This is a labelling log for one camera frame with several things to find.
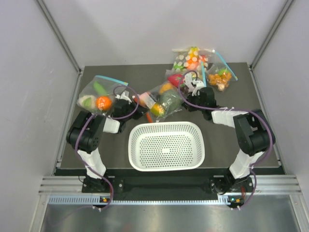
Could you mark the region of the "red zip clear bag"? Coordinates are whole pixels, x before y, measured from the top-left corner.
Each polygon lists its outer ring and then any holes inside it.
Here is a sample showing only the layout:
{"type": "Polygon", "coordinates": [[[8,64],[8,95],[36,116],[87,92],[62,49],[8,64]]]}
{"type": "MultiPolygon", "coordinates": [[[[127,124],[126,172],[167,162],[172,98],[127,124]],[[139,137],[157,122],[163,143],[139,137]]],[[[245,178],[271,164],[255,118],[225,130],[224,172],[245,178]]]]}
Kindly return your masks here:
{"type": "Polygon", "coordinates": [[[148,109],[150,122],[162,122],[182,110],[183,100],[176,87],[169,81],[138,95],[138,102],[148,109]]]}

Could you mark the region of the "fake peach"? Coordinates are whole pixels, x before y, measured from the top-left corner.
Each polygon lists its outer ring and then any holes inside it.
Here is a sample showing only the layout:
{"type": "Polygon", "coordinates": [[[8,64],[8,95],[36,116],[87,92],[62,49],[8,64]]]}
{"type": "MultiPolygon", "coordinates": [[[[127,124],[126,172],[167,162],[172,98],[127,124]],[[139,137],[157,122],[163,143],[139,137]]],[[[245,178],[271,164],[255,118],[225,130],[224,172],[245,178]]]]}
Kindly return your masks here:
{"type": "Polygon", "coordinates": [[[151,109],[155,103],[155,100],[151,97],[149,92],[144,92],[139,95],[139,104],[141,106],[151,109]]]}

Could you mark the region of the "fake netted green melon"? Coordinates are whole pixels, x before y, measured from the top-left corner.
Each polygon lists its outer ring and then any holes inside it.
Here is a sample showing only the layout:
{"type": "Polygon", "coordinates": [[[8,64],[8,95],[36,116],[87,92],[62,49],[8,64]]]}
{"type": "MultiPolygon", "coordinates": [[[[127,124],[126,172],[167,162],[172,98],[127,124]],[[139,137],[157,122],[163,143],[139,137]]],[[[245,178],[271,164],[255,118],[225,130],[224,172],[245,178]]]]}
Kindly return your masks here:
{"type": "Polygon", "coordinates": [[[183,100],[177,91],[168,90],[161,95],[159,102],[166,110],[174,111],[181,106],[183,100]]]}

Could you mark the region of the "fake yellow green mango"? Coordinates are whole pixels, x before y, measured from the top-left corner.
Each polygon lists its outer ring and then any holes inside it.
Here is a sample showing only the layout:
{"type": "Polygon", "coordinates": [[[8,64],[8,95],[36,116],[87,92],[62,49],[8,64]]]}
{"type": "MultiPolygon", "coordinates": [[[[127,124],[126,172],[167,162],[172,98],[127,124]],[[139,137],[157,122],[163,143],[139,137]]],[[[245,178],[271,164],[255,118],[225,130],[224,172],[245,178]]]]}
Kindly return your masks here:
{"type": "Polygon", "coordinates": [[[159,103],[155,103],[152,108],[150,109],[150,112],[154,114],[157,117],[162,117],[165,115],[165,109],[162,105],[159,103]]]}

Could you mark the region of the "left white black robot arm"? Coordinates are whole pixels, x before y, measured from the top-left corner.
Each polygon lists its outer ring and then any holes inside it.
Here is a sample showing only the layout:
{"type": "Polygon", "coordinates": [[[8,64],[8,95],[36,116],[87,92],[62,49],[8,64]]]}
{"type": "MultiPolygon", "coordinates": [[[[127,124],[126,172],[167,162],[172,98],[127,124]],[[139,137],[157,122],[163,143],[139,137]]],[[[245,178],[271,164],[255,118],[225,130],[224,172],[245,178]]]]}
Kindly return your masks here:
{"type": "Polygon", "coordinates": [[[102,134],[122,133],[126,122],[141,118],[147,111],[145,103],[133,97],[130,101],[117,100],[111,116],[82,110],[75,118],[67,132],[66,141],[84,164],[86,175],[94,179],[93,186],[98,191],[106,191],[110,184],[109,179],[104,177],[106,167],[98,149],[102,134]]]}

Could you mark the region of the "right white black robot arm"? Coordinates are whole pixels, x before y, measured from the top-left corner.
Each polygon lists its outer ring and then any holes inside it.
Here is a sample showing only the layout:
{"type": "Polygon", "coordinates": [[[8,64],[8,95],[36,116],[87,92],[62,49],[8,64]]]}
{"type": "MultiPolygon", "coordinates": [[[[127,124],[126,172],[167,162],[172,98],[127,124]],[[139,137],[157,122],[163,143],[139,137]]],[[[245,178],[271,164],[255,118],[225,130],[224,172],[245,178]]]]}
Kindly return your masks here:
{"type": "Polygon", "coordinates": [[[235,129],[239,152],[228,168],[225,185],[230,191],[237,191],[243,185],[242,179],[250,175],[264,152],[271,153],[276,142],[263,111],[220,107],[210,87],[190,87],[183,106],[190,112],[201,111],[207,121],[235,129]]]}

